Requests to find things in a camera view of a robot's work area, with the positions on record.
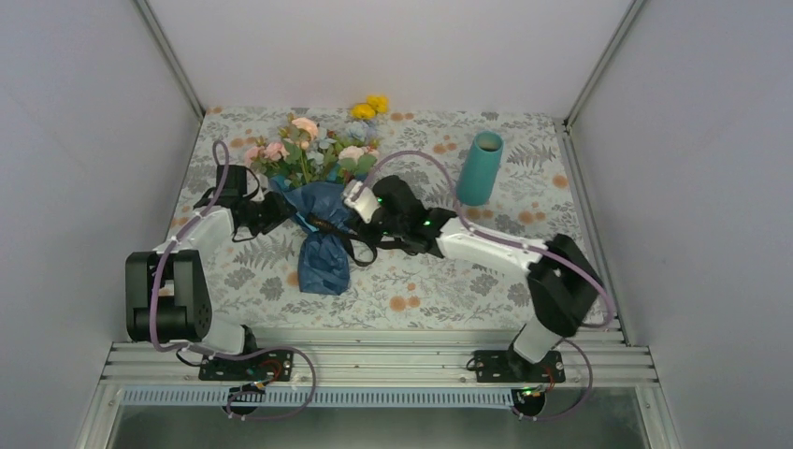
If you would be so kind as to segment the black ribbon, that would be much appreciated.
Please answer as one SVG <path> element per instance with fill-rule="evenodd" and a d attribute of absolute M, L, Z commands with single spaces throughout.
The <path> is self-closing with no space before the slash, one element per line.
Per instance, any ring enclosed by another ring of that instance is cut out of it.
<path fill-rule="evenodd" d="M 360 268 L 368 267 L 377 260 L 378 250 L 374 243 L 366 241 L 365 239 L 362 239 L 360 236 L 356 234 L 341 230 L 334 224 L 328 222 L 327 220 L 319 218 L 313 213 L 310 213 L 308 215 L 307 223 L 309 225 L 316 227 L 323 234 L 331 235 L 338 238 L 341 242 L 342 248 L 345 250 L 347 255 Z M 362 260 L 356 255 L 355 248 L 353 247 L 354 242 L 363 243 L 368 248 L 371 254 L 369 260 Z"/>

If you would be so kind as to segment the blue wrapping paper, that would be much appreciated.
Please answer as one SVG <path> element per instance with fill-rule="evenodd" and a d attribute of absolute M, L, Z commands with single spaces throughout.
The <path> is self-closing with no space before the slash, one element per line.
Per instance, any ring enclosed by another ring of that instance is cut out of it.
<path fill-rule="evenodd" d="M 283 176 L 268 181 L 270 189 L 282 194 L 296 213 L 295 223 L 306 233 L 301 244 L 298 263 L 298 287 L 301 292 L 339 296 L 350 285 L 350 256 L 342 239 L 310 224 L 314 216 L 345 231 L 350 213 L 343 204 L 344 186 L 330 181 L 314 181 L 296 187 L 286 183 Z"/>

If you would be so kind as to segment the artificial flower bouquet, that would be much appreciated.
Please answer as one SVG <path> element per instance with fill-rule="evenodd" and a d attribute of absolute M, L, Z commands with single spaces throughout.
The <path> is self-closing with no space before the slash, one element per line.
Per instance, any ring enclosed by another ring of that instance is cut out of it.
<path fill-rule="evenodd" d="M 287 189 L 318 181 L 347 183 L 367 175 L 380 159 L 376 121 L 389 108 L 387 96 L 370 95 L 352 107 L 341 130 L 291 113 L 275 138 L 254 142 L 244 165 Z"/>

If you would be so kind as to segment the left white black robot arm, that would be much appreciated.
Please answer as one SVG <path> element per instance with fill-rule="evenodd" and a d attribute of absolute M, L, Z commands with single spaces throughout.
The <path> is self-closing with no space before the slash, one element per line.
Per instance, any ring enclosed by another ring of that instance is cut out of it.
<path fill-rule="evenodd" d="M 195 203 L 194 216 L 156 248 L 131 253 L 125 261 L 125 322 L 130 340 L 157 350 L 193 351 L 223 359 L 239 379 L 260 366 L 252 331 L 213 315 L 203 264 L 244 229 L 258 237 L 291 218 L 296 209 L 284 195 L 248 188 L 252 171 L 218 167 L 216 184 Z"/>

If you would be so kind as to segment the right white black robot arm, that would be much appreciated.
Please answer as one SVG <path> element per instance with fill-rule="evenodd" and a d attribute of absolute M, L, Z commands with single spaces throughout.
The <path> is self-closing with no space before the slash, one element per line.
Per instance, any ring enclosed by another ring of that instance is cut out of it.
<path fill-rule="evenodd" d="M 510 375 L 528 381 L 559 342 L 576 335 L 604 290 L 582 250 L 567 235 L 521 239 L 468 223 L 453 210 L 427 208 L 396 175 L 367 187 L 351 181 L 341 194 L 351 229 L 378 249 L 463 260 L 526 283 L 533 316 L 507 351 Z"/>

